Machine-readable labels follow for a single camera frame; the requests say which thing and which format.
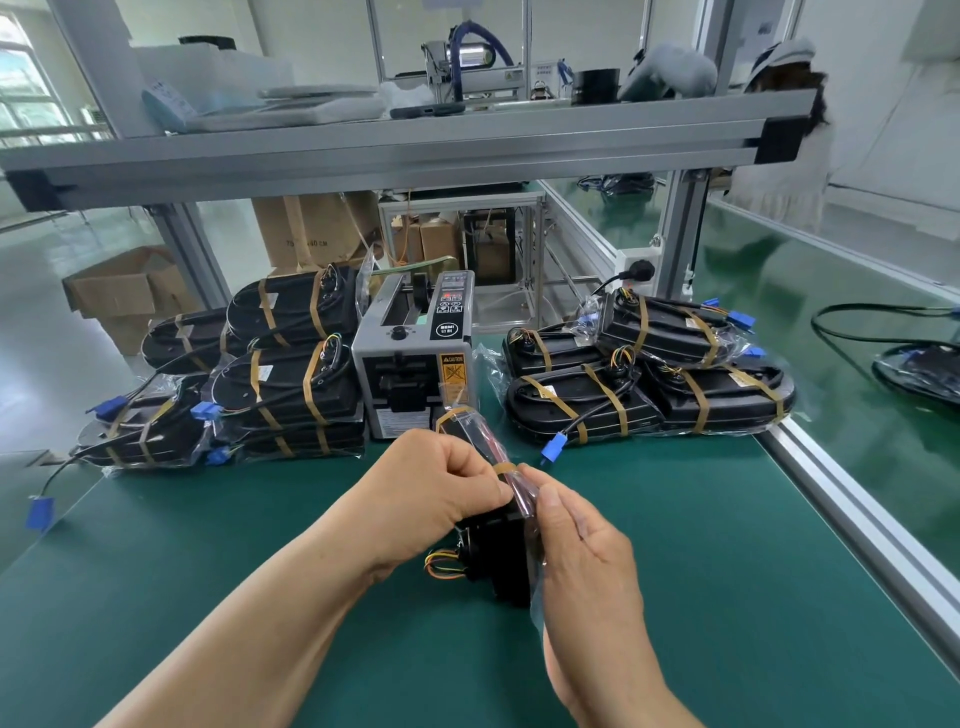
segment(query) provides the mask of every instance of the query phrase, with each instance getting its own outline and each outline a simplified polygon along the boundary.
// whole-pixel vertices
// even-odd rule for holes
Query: fingernail
[[[537,493],[537,498],[548,508],[560,505],[560,494],[557,493],[557,488],[552,483],[541,485]]]

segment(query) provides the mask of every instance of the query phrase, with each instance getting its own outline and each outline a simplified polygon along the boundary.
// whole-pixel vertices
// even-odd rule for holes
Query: circular logo
[[[437,326],[437,335],[447,339],[450,336],[456,335],[457,331],[459,330],[460,327],[458,327],[456,324],[439,324]]]

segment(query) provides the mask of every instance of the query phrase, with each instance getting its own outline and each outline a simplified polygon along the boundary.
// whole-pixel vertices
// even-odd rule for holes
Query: person's right hand
[[[520,471],[539,487],[543,656],[561,702],[581,728],[699,726],[663,682],[630,540],[563,483]]]

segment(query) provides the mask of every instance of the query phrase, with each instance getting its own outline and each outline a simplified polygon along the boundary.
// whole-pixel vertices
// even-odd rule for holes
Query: orange warning sticker
[[[444,404],[467,404],[467,358],[462,353],[440,354],[441,396]]]

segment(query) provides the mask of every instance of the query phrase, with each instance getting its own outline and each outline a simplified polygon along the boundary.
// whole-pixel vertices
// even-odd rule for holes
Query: person wearing white cap
[[[810,124],[794,161],[738,167],[727,201],[791,228],[818,233],[830,174],[834,129],[827,117],[824,83],[814,71],[817,49],[809,38],[786,40],[756,59],[745,93],[817,89]]]

